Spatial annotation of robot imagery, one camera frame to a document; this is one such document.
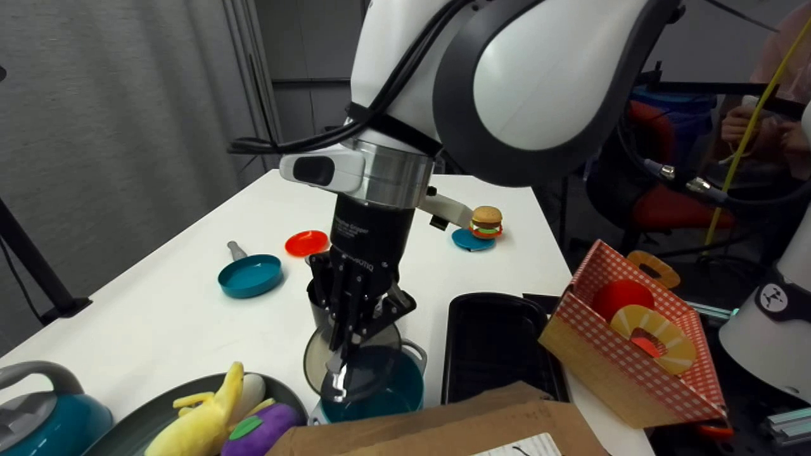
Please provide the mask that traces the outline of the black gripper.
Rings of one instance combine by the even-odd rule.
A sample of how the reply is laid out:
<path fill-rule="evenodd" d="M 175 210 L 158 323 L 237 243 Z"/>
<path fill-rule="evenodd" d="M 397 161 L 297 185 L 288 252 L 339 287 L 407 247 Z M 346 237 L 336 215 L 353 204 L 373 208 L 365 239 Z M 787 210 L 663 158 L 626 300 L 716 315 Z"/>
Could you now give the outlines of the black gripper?
<path fill-rule="evenodd" d="M 415 300 L 397 287 L 397 263 L 411 233 L 411 210 L 390 210 L 339 195 L 332 215 L 332 247 L 307 258 L 311 282 L 307 296 L 317 327 L 329 348 L 324 399 L 344 404 L 349 396 L 349 351 L 393 327 L 415 310 Z"/>

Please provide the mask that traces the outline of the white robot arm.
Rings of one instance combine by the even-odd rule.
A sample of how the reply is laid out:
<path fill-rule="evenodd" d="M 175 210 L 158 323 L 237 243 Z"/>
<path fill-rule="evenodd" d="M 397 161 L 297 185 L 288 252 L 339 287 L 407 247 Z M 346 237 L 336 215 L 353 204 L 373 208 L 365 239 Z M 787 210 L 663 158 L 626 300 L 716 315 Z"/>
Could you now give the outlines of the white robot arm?
<path fill-rule="evenodd" d="M 397 287 L 439 158 L 507 189 L 591 161 L 682 0 L 378 0 L 360 29 L 341 130 L 284 176 L 336 195 L 332 248 L 310 258 L 329 348 L 326 404 L 383 387 L 368 341 L 415 310 Z"/>

